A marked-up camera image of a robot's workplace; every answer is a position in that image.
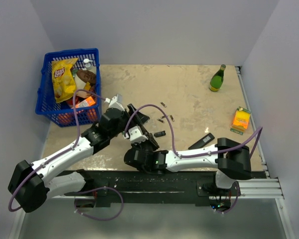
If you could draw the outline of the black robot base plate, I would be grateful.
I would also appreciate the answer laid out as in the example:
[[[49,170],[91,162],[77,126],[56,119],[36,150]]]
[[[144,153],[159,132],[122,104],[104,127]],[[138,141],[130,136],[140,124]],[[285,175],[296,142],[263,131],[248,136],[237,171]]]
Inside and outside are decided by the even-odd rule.
[[[216,188],[215,172],[184,171],[164,175],[149,175],[138,171],[80,172],[88,180],[80,195],[89,199],[95,197],[98,207],[124,202],[192,204],[217,209],[229,207],[229,199],[241,194],[236,184],[229,190]]]

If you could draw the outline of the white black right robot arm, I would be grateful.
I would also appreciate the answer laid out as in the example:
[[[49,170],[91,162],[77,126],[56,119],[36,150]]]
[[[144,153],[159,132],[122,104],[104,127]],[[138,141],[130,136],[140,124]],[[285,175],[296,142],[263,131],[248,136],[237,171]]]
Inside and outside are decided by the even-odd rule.
[[[212,190],[222,196],[237,180],[252,178],[250,149],[228,138],[218,138],[216,144],[199,149],[173,152],[155,150],[145,136],[133,142],[124,156],[124,163],[146,174],[162,175],[186,169],[217,169]]]

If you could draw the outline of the black battery cover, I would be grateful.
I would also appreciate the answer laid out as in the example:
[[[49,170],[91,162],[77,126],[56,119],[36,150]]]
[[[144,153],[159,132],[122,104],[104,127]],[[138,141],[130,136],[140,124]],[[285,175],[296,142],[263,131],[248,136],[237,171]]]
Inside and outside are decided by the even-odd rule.
[[[165,135],[166,135],[165,130],[154,133],[154,137],[162,137],[162,136],[165,136]]]

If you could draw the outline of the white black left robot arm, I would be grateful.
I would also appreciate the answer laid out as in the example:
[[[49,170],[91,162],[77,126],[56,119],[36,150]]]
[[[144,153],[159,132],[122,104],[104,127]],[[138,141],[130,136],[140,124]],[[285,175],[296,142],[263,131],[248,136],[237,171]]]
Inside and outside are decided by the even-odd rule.
[[[90,128],[67,147],[46,158],[29,163],[19,162],[8,190],[12,200],[26,213],[38,209],[52,190],[48,183],[76,162],[92,156],[110,144],[112,138],[132,127],[140,128],[150,119],[129,104],[127,109],[108,108]]]

